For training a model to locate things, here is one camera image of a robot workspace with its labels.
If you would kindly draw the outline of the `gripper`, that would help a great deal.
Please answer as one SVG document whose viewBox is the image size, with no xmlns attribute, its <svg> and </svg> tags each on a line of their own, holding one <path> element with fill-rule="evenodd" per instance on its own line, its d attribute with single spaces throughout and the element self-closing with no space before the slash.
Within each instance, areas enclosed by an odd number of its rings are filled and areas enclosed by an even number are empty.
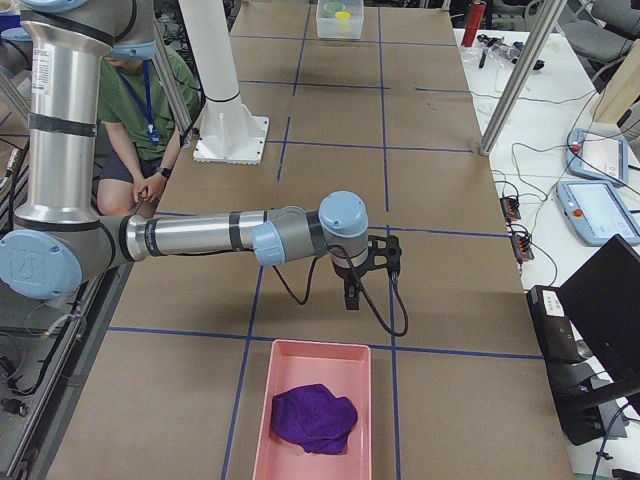
<svg viewBox="0 0 640 480">
<path fill-rule="evenodd" d="M 362 263 L 351 268 L 349 265 L 342 266 L 333 263 L 335 273 L 343 279 L 344 282 L 344 302 L 348 311 L 357 311 L 359 309 L 360 289 L 358 283 L 367 272 L 367 264 Z"/>
</svg>

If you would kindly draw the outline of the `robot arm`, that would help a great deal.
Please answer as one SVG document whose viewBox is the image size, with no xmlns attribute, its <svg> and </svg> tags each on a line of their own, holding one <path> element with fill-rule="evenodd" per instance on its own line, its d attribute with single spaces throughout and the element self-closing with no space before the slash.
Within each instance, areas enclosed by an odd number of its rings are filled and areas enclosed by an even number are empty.
<svg viewBox="0 0 640 480">
<path fill-rule="evenodd" d="M 154 56 L 149 1 L 26 1 L 33 42 L 29 182 L 1 241 L 1 278 L 49 300 L 127 262 L 169 255 L 254 253 L 264 266 L 330 255 L 347 276 L 369 257 L 363 200 L 338 191 L 298 207 L 185 218 L 102 216 L 91 205 L 102 59 Z"/>
</svg>

